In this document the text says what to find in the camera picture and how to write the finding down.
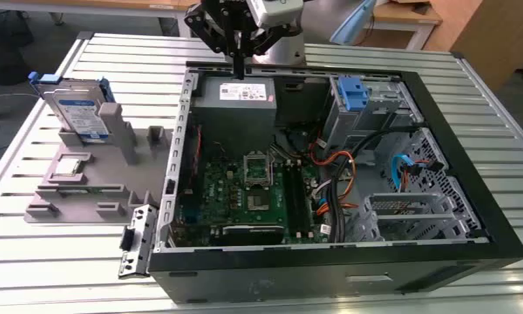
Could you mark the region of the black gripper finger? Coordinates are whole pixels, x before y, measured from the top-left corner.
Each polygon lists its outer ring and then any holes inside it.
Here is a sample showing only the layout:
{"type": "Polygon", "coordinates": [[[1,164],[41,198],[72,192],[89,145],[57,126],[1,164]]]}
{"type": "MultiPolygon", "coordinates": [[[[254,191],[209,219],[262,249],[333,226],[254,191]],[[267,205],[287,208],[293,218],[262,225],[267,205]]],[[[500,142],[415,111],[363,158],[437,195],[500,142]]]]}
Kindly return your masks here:
{"type": "Polygon", "coordinates": [[[223,17],[221,21],[223,24],[221,31],[209,23],[209,13],[202,5],[193,5],[188,8],[184,22],[213,52],[222,53],[226,57],[230,57],[234,78],[241,79],[241,56],[238,54],[237,40],[234,37],[234,29],[229,21],[229,15],[225,15],[227,12],[226,9],[219,10],[223,17]]]}
{"type": "Polygon", "coordinates": [[[246,59],[258,57],[258,63],[293,64],[299,60],[299,48],[293,40],[299,39],[299,24],[287,24],[259,28],[251,16],[245,16],[241,26],[238,41],[238,54],[241,56],[241,79],[245,76],[246,59]]]}

